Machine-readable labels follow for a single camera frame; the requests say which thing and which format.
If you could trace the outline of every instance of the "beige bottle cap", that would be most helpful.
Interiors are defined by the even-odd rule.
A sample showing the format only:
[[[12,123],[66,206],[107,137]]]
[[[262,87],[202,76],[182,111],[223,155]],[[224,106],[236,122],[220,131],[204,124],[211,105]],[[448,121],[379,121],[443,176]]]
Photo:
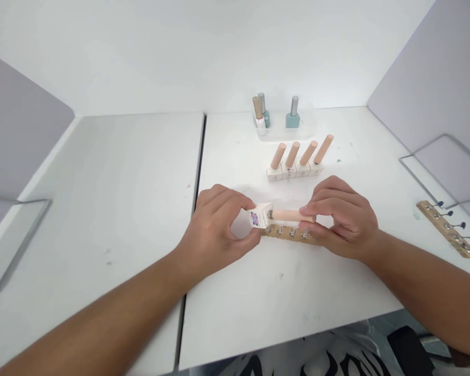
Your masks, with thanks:
[[[327,153],[327,149],[329,149],[329,146],[331,145],[331,142],[333,141],[333,139],[334,139],[333,135],[326,136],[324,142],[322,143],[322,146],[317,152],[317,155],[315,156],[315,158],[313,158],[313,162],[316,165],[318,165],[320,162],[322,162],[322,159],[324,159],[325,153]]]
[[[288,221],[288,222],[312,222],[317,221],[317,216],[304,216],[297,210],[275,209],[272,211],[270,219]]]
[[[298,155],[299,149],[299,142],[294,141],[291,146],[291,150],[289,151],[289,155],[287,156],[286,166],[287,168],[291,168],[294,164],[294,160],[296,159],[296,155]]]
[[[317,149],[317,146],[319,143],[317,141],[312,141],[309,145],[304,154],[301,156],[301,159],[299,160],[299,164],[304,166],[308,163],[310,158],[312,157],[313,152],[315,149]]]
[[[282,160],[282,157],[284,156],[284,151],[286,151],[286,144],[284,143],[278,144],[277,151],[275,152],[272,163],[270,164],[270,167],[273,168],[274,170],[278,168],[280,161]]]
[[[252,97],[252,103],[254,104],[254,111],[256,112],[256,119],[263,118],[263,111],[261,111],[261,102],[259,97]]]

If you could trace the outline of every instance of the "finger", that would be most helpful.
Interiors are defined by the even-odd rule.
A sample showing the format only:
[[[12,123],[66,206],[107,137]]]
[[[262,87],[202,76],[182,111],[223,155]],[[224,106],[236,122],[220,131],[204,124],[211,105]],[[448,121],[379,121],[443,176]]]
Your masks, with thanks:
[[[339,235],[330,231],[327,227],[318,223],[299,222],[298,227],[301,230],[307,230],[308,233],[319,243],[330,251],[344,247],[346,241]]]
[[[361,220],[362,209],[337,197],[311,202],[299,209],[303,215],[332,216],[343,226],[353,225]]]
[[[236,260],[242,258],[250,250],[254,249],[261,240],[261,231],[259,229],[253,228],[243,239],[235,240],[233,243],[233,255]]]
[[[214,184],[211,189],[201,191],[198,195],[198,198],[197,198],[196,207],[201,208],[201,207],[207,205],[216,196],[218,196],[222,192],[226,191],[227,189],[228,188],[226,188],[224,185]]]
[[[317,186],[313,190],[312,196],[314,196],[319,190],[324,188],[343,191],[346,193],[357,193],[353,190],[351,186],[349,186],[344,180],[338,178],[336,175],[332,175],[317,184]]]
[[[231,225],[239,215],[240,209],[249,210],[254,209],[255,207],[256,205],[250,198],[244,195],[234,195],[231,196],[216,213],[214,213],[214,216],[219,224],[223,226]]]
[[[207,205],[205,205],[205,209],[211,213],[214,214],[217,212],[228,200],[230,200],[232,197],[243,197],[244,199],[249,200],[252,202],[249,198],[247,198],[245,195],[243,195],[240,192],[231,190],[231,189],[226,189],[220,194],[218,194],[216,197],[214,197]]]
[[[326,198],[331,198],[331,197],[340,198],[358,207],[363,207],[365,204],[365,201],[367,201],[364,197],[356,193],[355,194],[347,193],[347,192],[338,191],[338,190],[334,190],[330,188],[323,188],[323,189],[320,189],[317,193],[315,193],[315,195],[313,195],[310,202],[320,201],[320,200],[324,200]]]
[[[331,226],[331,227],[329,227],[329,230],[331,230],[333,233],[341,236],[345,240],[350,240],[354,235],[353,231],[348,230],[343,225]]]

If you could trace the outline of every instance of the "white table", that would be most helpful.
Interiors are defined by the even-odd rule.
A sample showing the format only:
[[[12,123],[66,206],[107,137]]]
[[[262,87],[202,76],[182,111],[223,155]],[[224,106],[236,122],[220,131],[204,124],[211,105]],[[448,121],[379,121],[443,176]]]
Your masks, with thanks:
[[[0,366],[176,246],[192,213],[203,119],[82,118],[28,197],[53,203],[0,292]],[[178,304],[131,374],[173,370],[179,323]]]
[[[297,209],[319,181],[336,174],[370,200],[381,229],[470,273],[470,260],[462,258],[415,207],[428,197],[397,160],[407,151],[383,124],[367,108],[316,110],[316,115],[319,127],[311,139],[321,143],[327,133],[336,136],[325,170],[316,178],[274,183],[267,182],[265,168],[277,143],[259,141],[250,114],[208,115],[199,189],[220,183],[255,202]],[[311,139],[302,142],[298,157]],[[470,230],[470,219],[459,208],[453,219],[465,220]],[[331,219],[321,217],[319,222],[330,225]],[[239,235],[249,230],[246,214],[237,218],[233,230]],[[187,294],[180,369],[401,307],[360,262],[324,248],[262,238],[240,261]]]

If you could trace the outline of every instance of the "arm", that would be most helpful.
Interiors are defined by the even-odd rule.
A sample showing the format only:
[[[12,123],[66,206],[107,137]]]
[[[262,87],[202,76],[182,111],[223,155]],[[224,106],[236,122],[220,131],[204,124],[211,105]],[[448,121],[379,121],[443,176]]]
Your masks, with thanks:
[[[215,185],[202,191],[183,239],[167,256],[47,333],[0,369],[5,375],[123,375],[181,297],[260,241],[230,231],[254,203]]]
[[[369,202],[338,177],[322,181],[304,215],[331,215],[330,229],[301,222],[331,252],[366,264],[436,337],[470,355],[470,274],[378,229]]]

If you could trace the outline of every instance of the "hand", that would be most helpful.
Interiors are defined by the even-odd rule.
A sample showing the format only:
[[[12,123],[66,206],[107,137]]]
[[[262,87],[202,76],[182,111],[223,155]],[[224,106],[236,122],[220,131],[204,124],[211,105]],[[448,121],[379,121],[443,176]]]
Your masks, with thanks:
[[[362,260],[379,249],[381,231],[369,201],[337,176],[320,182],[310,202],[299,211],[307,216],[333,217],[334,226],[329,229],[309,222],[300,222],[299,228],[309,230],[321,245],[339,256]]]
[[[259,244],[258,229],[253,228],[243,239],[230,230],[240,209],[255,207],[242,193],[219,184],[200,192],[192,220],[173,251],[195,282],[230,265]]]

